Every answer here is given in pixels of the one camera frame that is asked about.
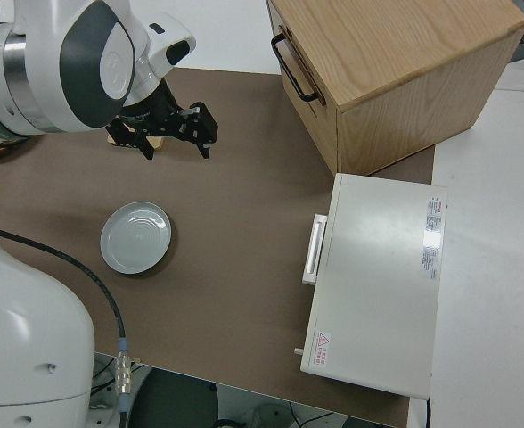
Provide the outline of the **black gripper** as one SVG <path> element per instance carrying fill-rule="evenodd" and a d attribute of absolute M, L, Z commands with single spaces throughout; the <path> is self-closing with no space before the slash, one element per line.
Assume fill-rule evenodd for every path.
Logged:
<path fill-rule="evenodd" d="M 188 108 L 178 105 L 166 81 L 160 81 L 149 96 L 124 106 L 105 129 L 116 143 L 137 148 L 151 161 L 155 149 L 147 136 L 172 136 L 195 144 L 203 159 L 217 140 L 218 125 L 202 102 Z"/>

